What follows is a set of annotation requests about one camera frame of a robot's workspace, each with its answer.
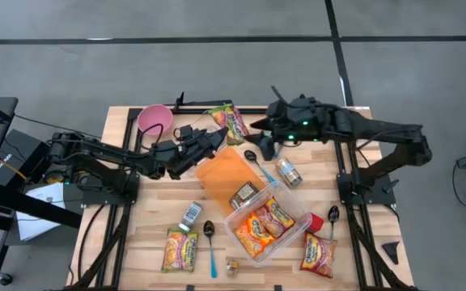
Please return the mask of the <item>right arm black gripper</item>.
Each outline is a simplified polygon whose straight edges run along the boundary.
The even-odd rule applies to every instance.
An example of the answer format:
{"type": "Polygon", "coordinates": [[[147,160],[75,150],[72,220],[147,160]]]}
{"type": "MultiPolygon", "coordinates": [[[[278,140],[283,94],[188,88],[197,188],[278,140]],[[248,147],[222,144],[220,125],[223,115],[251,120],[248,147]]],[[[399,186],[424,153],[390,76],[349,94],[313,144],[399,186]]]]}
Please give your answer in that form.
{"type": "MultiPolygon", "coordinates": [[[[272,102],[267,110],[268,119],[257,120],[250,124],[253,129],[270,131],[271,142],[297,142],[297,134],[293,130],[293,124],[287,117],[288,103],[284,99],[272,102]]],[[[245,136],[245,140],[259,145],[267,136],[264,133],[254,133],[245,136]]]]}

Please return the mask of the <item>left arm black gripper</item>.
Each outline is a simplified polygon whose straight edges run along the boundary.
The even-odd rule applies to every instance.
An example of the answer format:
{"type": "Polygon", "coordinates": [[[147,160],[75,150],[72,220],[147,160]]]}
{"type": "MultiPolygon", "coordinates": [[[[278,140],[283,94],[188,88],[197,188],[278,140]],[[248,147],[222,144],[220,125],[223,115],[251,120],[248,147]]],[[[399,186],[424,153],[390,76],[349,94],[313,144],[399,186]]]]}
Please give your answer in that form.
{"type": "Polygon", "coordinates": [[[227,138],[229,128],[217,129],[213,132],[199,131],[190,140],[182,142],[170,157],[167,172],[171,179],[179,179],[187,170],[195,167],[207,158],[213,158],[214,153],[227,138]]]}

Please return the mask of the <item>white-lidded spice jar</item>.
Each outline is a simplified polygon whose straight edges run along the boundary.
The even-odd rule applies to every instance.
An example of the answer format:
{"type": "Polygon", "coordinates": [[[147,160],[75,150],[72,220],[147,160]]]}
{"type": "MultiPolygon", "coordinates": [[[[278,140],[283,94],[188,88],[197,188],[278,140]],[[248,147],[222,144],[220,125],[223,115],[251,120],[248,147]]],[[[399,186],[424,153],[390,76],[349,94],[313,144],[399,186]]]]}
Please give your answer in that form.
{"type": "Polygon", "coordinates": [[[181,219],[181,222],[179,224],[179,227],[183,231],[189,232],[194,227],[197,218],[201,214],[201,211],[202,211],[202,205],[197,203],[196,201],[193,201],[192,204],[185,211],[181,219]]]}

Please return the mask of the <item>roast beef Maruchan ramen pack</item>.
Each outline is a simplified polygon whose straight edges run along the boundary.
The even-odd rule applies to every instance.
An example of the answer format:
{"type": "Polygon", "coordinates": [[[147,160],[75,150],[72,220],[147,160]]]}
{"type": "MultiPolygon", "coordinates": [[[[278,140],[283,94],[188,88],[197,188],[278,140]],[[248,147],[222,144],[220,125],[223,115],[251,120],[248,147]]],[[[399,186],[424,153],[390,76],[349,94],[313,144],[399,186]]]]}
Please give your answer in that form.
{"type": "Polygon", "coordinates": [[[304,256],[300,270],[313,272],[319,276],[333,278],[333,261],[337,240],[305,233],[304,256]]]}
{"type": "Polygon", "coordinates": [[[257,211],[263,227],[275,238],[280,238],[294,224],[294,219],[285,212],[273,197],[266,201],[257,211]]]}

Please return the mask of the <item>orange Maruchan ramen pack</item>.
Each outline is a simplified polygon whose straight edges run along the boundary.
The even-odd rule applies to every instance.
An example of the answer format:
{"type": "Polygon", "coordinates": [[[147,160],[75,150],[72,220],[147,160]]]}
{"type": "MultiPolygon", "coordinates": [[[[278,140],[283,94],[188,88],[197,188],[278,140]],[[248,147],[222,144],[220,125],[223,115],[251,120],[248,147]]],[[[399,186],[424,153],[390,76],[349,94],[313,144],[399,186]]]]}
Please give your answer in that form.
{"type": "Polygon", "coordinates": [[[246,220],[240,223],[235,230],[235,236],[252,258],[261,254],[268,245],[276,240],[263,227],[261,220],[255,213],[251,213],[246,220]]]}

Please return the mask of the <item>orange flat mat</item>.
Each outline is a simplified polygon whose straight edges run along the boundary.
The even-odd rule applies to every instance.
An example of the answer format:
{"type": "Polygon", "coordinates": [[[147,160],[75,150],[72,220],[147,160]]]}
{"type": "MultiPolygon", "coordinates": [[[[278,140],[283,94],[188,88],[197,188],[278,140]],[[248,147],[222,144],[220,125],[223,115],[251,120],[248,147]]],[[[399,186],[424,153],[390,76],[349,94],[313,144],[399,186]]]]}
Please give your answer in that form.
{"type": "Polygon", "coordinates": [[[207,159],[199,165],[195,169],[195,176],[205,189],[207,198],[215,201],[224,217],[235,211],[231,207],[230,199],[247,182],[253,183],[258,190],[266,186],[232,147],[220,150],[214,158],[207,159]]]}

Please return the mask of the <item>brown seasoning packet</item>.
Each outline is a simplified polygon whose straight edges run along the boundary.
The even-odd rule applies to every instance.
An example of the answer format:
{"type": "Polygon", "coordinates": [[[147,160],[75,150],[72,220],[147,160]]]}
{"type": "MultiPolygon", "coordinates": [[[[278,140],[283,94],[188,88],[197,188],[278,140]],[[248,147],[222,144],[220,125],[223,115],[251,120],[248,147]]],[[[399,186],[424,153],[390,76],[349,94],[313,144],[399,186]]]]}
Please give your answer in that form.
{"type": "Polygon", "coordinates": [[[229,200],[230,206],[234,210],[237,210],[252,199],[258,192],[259,190],[252,182],[247,182],[231,197],[229,200]]]}

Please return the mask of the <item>pink plastic bowl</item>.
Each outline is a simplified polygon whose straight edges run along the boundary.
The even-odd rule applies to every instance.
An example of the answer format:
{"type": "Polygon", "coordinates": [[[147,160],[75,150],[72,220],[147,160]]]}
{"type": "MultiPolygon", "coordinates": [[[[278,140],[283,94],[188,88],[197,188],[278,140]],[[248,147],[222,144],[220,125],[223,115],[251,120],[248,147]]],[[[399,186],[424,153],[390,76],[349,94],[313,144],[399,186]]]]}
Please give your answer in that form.
{"type": "Polygon", "coordinates": [[[172,126],[173,114],[162,104],[153,104],[138,114],[138,128],[147,135],[165,134],[172,126]]]}

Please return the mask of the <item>large clear plastic container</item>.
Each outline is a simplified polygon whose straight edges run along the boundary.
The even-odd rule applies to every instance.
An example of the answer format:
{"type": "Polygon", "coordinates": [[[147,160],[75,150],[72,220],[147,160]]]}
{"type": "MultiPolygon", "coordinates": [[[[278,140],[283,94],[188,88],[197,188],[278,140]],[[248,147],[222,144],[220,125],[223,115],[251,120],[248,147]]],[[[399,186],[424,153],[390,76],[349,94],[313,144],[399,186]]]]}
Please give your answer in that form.
{"type": "Polygon", "coordinates": [[[284,183],[276,181],[260,190],[247,203],[226,217],[224,228],[227,235],[231,238],[235,246],[239,248],[240,253],[247,258],[248,262],[255,267],[263,267],[294,240],[301,238],[310,224],[311,214],[309,211],[284,183]],[[277,200],[281,208],[294,219],[295,224],[280,238],[276,238],[272,244],[268,245],[261,254],[252,258],[235,236],[235,230],[251,213],[256,214],[256,211],[264,205],[267,200],[273,197],[277,200]]]}

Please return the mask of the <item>black box white lettering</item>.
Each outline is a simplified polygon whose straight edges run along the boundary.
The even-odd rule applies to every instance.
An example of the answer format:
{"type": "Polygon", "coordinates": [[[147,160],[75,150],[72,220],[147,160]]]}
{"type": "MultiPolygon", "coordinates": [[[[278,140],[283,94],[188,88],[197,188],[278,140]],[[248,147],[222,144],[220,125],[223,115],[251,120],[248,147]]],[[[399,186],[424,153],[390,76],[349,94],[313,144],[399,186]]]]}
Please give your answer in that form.
{"type": "Polygon", "coordinates": [[[12,129],[0,147],[0,185],[19,188],[26,182],[38,183],[50,165],[48,152],[43,141],[12,129]]]}

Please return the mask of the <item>white paper sheet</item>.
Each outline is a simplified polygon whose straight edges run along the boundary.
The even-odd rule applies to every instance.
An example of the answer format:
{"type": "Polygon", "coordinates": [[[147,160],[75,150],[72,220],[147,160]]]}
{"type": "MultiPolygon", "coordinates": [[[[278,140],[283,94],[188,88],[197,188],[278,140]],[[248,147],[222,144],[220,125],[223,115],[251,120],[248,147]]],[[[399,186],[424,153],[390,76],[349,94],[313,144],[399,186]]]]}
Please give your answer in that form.
{"type": "MultiPolygon", "coordinates": [[[[64,202],[63,183],[51,183],[46,186],[33,188],[31,190],[27,190],[25,195],[31,198],[42,200],[62,209],[66,208],[64,202]]],[[[16,213],[16,218],[19,228],[19,239],[22,242],[26,242],[32,238],[35,238],[36,236],[50,231],[60,225],[59,223],[33,217],[29,214],[21,212],[16,213]]]]}

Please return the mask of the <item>black upright frame bracket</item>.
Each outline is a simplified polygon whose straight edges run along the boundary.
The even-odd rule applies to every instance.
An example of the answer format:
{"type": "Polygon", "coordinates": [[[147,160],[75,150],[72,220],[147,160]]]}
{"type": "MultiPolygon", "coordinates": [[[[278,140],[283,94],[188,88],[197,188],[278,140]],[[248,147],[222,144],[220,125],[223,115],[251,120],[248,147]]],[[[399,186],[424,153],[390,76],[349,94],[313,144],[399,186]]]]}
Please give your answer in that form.
{"type": "Polygon", "coordinates": [[[176,98],[173,104],[172,112],[174,114],[201,114],[211,108],[215,108],[229,103],[232,103],[230,99],[186,103],[184,101],[184,92],[182,92],[180,96],[176,98]]]}

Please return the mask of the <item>black triangular bracket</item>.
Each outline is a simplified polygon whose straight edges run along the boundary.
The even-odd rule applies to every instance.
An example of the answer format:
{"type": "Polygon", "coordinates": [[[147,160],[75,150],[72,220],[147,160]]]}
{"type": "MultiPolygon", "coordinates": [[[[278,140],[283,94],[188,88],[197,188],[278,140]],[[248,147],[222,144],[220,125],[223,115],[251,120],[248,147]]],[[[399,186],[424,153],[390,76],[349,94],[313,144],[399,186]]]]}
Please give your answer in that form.
{"type": "Polygon", "coordinates": [[[395,241],[395,242],[386,242],[386,243],[384,243],[384,244],[381,245],[381,247],[383,248],[384,252],[388,255],[389,259],[390,259],[395,265],[398,265],[398,264],[399,264],[398,252],[397,252],[398,245],[399,245],[399,242],[398,242],[398,241],[395,241]]]}

